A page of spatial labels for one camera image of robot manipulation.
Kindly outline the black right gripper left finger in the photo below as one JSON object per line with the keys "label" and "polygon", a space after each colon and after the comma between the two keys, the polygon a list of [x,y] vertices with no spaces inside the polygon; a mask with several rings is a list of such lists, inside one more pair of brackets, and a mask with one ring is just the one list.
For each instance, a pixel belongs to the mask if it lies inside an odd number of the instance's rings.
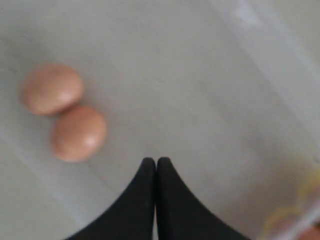
{"label": "black right gripper left finger", "polygon": [[144,158],[127,188],[95,221],[70,240],[151,240],[155,214],[156,163]]}

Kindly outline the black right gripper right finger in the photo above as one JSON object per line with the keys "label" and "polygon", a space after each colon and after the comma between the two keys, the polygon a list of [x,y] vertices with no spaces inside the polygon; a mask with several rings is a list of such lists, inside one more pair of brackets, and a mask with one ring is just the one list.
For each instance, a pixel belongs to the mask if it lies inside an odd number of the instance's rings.
{"label": "black right gripper right finger", "polygon": [[156,223],[160,240],[247,239],[196,198],[168,157],[157,162]]}

